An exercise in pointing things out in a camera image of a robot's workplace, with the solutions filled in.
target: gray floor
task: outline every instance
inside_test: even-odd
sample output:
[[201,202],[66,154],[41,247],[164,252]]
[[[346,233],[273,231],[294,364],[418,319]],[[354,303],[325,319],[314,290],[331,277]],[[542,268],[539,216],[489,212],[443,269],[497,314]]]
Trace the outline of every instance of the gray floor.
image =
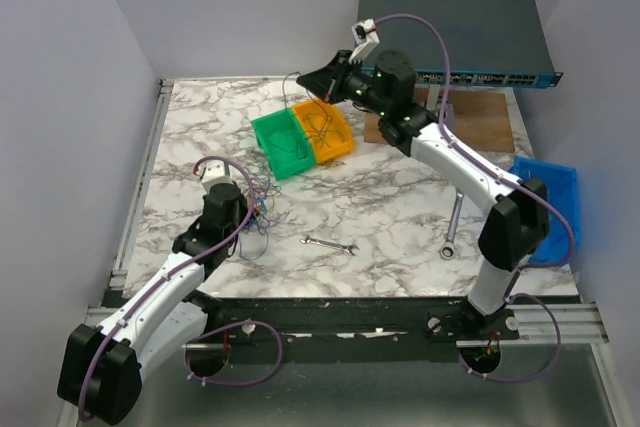
[[[525,374],[542,366],[551,348],[504,349],[496,373]],[[236,366],[237,379],[264,366]],[[543,380],[498,385],[467,375],[458,364],[288,364],[266,383],[243,389],[186,381],[182,357],[155,372],[132,426],[614,426],[588,346],[566,347]],[[102,427],[94,421],[91,427]]]

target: yellow bin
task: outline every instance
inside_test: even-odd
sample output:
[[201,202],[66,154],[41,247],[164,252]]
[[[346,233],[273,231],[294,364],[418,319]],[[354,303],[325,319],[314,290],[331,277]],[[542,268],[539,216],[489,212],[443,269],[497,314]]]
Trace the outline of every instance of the yellow bin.
[[314,98],[291,111],[309,139],[316,163],[324,164],[355,148],[349,124],[335,105]]

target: blue plastic basket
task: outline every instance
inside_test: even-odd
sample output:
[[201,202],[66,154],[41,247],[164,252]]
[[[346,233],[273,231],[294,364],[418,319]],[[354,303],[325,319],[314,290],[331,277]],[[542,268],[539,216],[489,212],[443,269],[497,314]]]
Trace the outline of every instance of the blue plastic basket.
[[[580,198],[575,169],[539,160],[517,157],[509,172],[524,180],[537,177],[547,186],[547,200],[567,219],[573,229],[576,247],[580,244]],[[531,256],[531,262],[561,259],[569,248],[566,230],[553,214],[549,214],[549,235]]]

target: metal tool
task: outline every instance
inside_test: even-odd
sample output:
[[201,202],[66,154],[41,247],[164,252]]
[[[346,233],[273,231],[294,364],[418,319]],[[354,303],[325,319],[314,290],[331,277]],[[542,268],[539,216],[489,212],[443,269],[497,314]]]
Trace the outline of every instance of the metal tool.
[[462,210],[463,200],[464,194],[456,189],[456,201],[453,203],[451,220],[449,220],[449,229],[447,230],[447,236],[444,238],[444,244],[440,247],[440,257],[444,260],[452,259],[456,253],[456,247],[453,244],[453,241],[456,238],[456,231],[458,230],[458,219],[460,219],[460,210]]
[[303,244],[324,245],[325,247],[331,247],[332,249],[342,250],[343,252],[346,252],[349,255],[356,255],[354,250],[359,250],[356,244],[342,245],[336,242],[328,242],[326,240],[314,239],[310,235],[305,235],[303,238],[300,239],[300,242],[302,242]]

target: marble tabletop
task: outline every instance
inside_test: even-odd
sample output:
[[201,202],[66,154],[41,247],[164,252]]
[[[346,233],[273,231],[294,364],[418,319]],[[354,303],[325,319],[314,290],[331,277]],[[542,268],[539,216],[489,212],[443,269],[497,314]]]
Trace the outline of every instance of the marble tabletop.
[[[293,79],[285,84],[289,105],[307,99]],[[507,99],[516,154],[532,156],[511,89]],[[161,267],[173,239],[201,213],[204,191],[191,174],[205,155],[223,155],[245,166],[260,182],[273,176],[250,121],[283,108],[282,78],[184,80],[174,85],[153,163],[125,296],[137,292]],[[200,287],[218,297],[368,297],[465,295],[480,266],[480,211],[467,199],[456,236],[457,253],[443,260],[439,249],[455,189],[430,167],[380,144],[363,142],[363,114],[338,106],[350,123],[355,150],[329,164],[276,182],[269,245],[260,258],[225,261]],[[483,153],[502,168],[513,155]],[[355,257],[304,245],[303,234],[356,243]],[[259,254],[265,237],[242,236],[244,254]],[[568,267],[525,272],[517,292],[575,295]]]

